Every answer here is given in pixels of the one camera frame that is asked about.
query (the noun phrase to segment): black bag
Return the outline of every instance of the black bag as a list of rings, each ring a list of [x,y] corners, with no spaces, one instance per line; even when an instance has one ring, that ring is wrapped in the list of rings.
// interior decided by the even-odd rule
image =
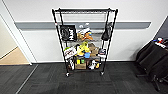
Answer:
[[[63,41],[77,40],[75,25],[60,25],[60,32]]]
[[[105,31],[104,31],[104,33],[102,34],[101,39],[104,40],[104,41],[108,41],[108,39],[109,39],[109,34],[108,34],[108,29],[107,29],[107,27],[105,28]]]

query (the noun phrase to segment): gray carpet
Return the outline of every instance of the gray carpet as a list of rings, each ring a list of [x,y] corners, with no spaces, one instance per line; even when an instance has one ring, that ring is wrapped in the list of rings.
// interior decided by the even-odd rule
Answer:
[[[19,94],[166,94],[167,83],[159,83],[160,92],[140,74],[135,62],[107,62],[105,74],[98,71],[71,71],[65,76],[64,63],[38,64]],[[14,94],[35,67],[0,66],[0,94]]]

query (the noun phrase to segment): black metal shelf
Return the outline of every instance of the black metal shelf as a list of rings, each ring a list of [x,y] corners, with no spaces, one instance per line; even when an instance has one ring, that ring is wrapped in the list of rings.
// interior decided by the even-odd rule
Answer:
[[[110,12],[114,12],[113,21],[108,21]],[[101,57],[100,57],[100,62],[103,62],[103,64],[101,65],[102,71],[100,73],[101,73],[101,75],[103,75],[104,74],[104,68],[105,68],[105,65],[106,65],[107,56],[108,56],[108,52],[109,52],[109,47],[110,47],[110,44],[111,44],[111,37],[112,37],[113,29],[114,29],[114,26],[115,26],[117,13],[118,13],[118,9],[112,10],[110,8],[108,8],[108,9],[60,9],[59,8],[58,10],[52,9],[52,14],[53,14],[54,21],[55,21],[55,27],[56,27],[57,34],[58,34],[58,37],[59,37],[59,42],[60,42],[60,46],[61,46],[61,50],[62,50],[62,55],[64,57],[65,66],[66,66],[66,70],[67,70],[66,76],[69,76],[69,69],[68,69],[68,66],[67,66],[68,61],[65,59],[64,49],[63,49],[62,43],[65,43],[66,47],[68,47],[69,42],[71,43],[71,42],[82,42],[82,41],[62,41],[61,35],[60,35],[60,28],[59,28],[60,25],[64,25],[62,14],[106,14],[106,22],[104,24],[105,25],[104,30],[108,29],[109,39],[108,39],[108,45],[107,45],[108,47],[107,47],[107,50],[106,50],[106,55],[105,55],[104,61],[101,61]],[[61,19],[61,23],[57,22],[56,14],[60,14],[59,16],[60,16],[60,19]],[[102,47],[100,47],[100,48],[103,49],[104,40],[101,40],[101,33],[96,33],[95,35],[97,35],[97,38],[95,40],[90,40],[89,42],[102,41]]]

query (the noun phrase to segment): white wall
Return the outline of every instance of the white wall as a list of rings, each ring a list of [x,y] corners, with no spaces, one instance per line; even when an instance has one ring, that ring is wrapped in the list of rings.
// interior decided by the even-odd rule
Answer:
[[[0,15],[0,58],[5,56],[7,53],[12,51],[17,47],[15,41],[8,32],[8,27],[6,26],[2,16]]]
[[[154,37],[168,15],[168,0],[4,0],[4,2],[16,22],[53,22],[51,9],[59,7],[117,8],[119,9],[117,22],[150,21],[151,25],[147,29],[114,30],[108,57],[108,60],[114,61],[134,60],[137,51]],[[54,31],[40,31],[22,31],[37,61],[63,61],[58,38],[53,33]],[[46,32],[52,40],[42,38]],[[36,43],[40,45],[40,49],[38,49],[39,46],[33,46]]]

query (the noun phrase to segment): yellow item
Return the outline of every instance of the yellow item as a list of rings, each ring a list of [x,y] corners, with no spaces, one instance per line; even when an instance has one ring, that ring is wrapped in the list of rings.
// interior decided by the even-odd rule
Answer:
[[[100,65],[100,64],[99,64],[99,63],[97,63],[96,68],[99,68],[99,65]]]
[[[80,64],[80,59],[77,59],[77,64]]]

